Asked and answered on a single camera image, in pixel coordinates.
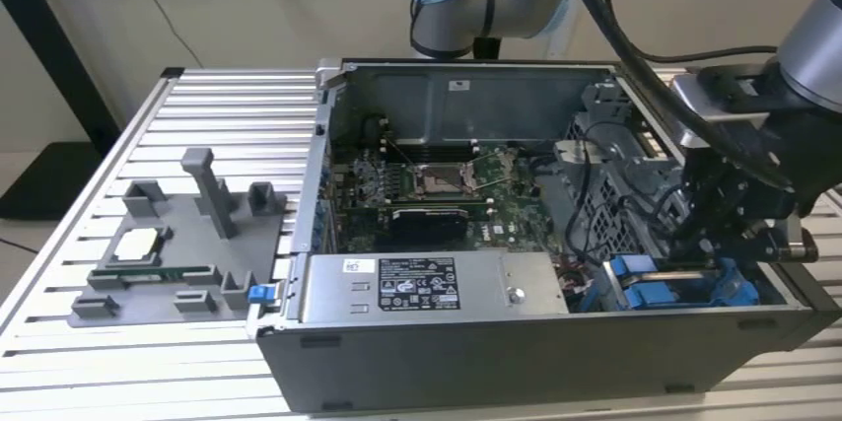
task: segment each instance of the aluminum extrusion table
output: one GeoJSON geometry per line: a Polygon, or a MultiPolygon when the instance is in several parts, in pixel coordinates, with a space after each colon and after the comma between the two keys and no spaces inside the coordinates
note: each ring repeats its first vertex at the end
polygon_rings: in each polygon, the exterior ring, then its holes
{"type": "MultiPolygon", "coordinates": [[[[0,419],[307,419],[288,410],[244,321],[71,328],[64,318],[125,213],[131,180],[157,178],[167,193],[196,192],[179,165],[188,146],[214,147],[214,170],[232,191],[268,180],[288,193],[276,260],[284,271],[315,84],[314,72],[282,70],[187,70],[157,82],[0,308],[0,419]]],[[[841,216],[842,198],[830,192],[805,226],[822,254],[810,271],[842,304],[841,216]]],[[[842,323],[794,352],[755,358],[706,394],[371,417],[559,418],[842,419],[842,323]]]]}

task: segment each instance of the white label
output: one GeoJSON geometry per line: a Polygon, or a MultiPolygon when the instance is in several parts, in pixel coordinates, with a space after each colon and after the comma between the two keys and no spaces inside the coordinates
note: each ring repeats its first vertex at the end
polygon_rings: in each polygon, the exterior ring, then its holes
{"type": "Polygon", "coordinates": [[[447,89],[450,91],[470,91],[471,82],[464,79],[450,81],[450,83],[447,84],[447,89]]]}
{"type": "Polygon", "coordinates": [[[374,258],[347,258],[342,264],[343,273],[374,273],[374,258]]]}

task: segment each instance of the blue latch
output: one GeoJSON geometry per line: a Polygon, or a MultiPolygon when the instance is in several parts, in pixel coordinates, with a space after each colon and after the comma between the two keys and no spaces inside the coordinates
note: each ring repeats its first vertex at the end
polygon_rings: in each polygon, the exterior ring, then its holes
{"type": "Polygon", "coordinates": [[[268,305],[275,303],[275,285],[255,285],[248,289],[248,303],[268,305]]]}

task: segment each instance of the metal frame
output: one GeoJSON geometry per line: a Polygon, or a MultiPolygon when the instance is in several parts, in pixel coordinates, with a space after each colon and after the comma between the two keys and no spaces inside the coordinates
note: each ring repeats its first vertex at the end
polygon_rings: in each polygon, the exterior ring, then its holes
{"type": "MultiPolygon", "coordinates": [[[[83,416],[160,420],[307,418],[290,412],[258,347],[247,340],[243,321],[115,330],[69,329],[60,317],[77,282],[84,280],[85,266],[101,251],[97,243],[115,232],[113,223],[125,212],[109,197],[120,190],[117,180],[123,180],[123,173],[133,173],[141,165],[145,173],[164,178],[167,186],[176,189],[180,186],[167,163],[178,160],[171,157],[178,157],[182,145],[161,143],[163,135],[206,140],[216,147],[218,158],[230,161],[235,173],[260,173],[260,167],[271,168],[282,150],[298,149],[298,145],[284,144],[278,138],[284,126],[276,120],[280,109],[316,107],[316,103],[304,99],[291,99],[310,98],[315,90],[312,72],[188,70],[187,76],[194,78],[190,85],[179,86],[178,80],[159,82],[0,309],[0,320],[7,325],[0,335],[0,418],[4,420],[83,416]],[[232,94],[231,85],[248,84],[263,88],[263,92],[232,94]],[[191,88],[194,94],[182,91],[178,97],[172,96],[178,101],[164,106],[166,96],[175,87],[191,88]],[[207,94],[200,95],[196,88],[204,88],[207,94]],[[224,95],[239,96],[239,101],[220,103],[224,95]],[[231,142],[234,136],[239,137],[236,143],[231,142]]],[[[279,181],[284,177],[272,175],[271,179],[279,181]]],[[[817,236],[822,252],[822,260],[805,267],[837,303],[842,303],[841,216],[842,197],[830,191],[819,199],[813,216],[803,221],[817,236]]],[[[288,250],[288,246],[290,242],[282,238],[279,252],[288,250]]],[[[286,275],[290,264],[290,259],[279,255],[276,274],[286,275]]],[[[705,395],[392,413],[374,419],[643,421],[693,417],[697,421],[779,421],[834,419],[839,412],[842,324],[837,322],[795,351],[755,358],[705,395]]]]}

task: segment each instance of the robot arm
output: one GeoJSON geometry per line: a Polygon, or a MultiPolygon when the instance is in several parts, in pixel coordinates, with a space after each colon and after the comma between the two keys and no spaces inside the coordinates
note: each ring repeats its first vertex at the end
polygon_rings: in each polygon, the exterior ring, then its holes
{"type": "Polygon", "coordinates": [[[765,66],[705,68],[678,78],[674,91],[634,55],[602,0],[583,3],[627,76],[685,130],[690,215],[670,259],[817,260],[799,218],[842,182],[842,0],[813,2],[765,66]]]}
{"type": "Polygon", "coordinates": [[[478,37],[532,37],[550,31],[566,11],[563,0],[418,0],[414,49],[431,58],[471,52],[478,37]]]}

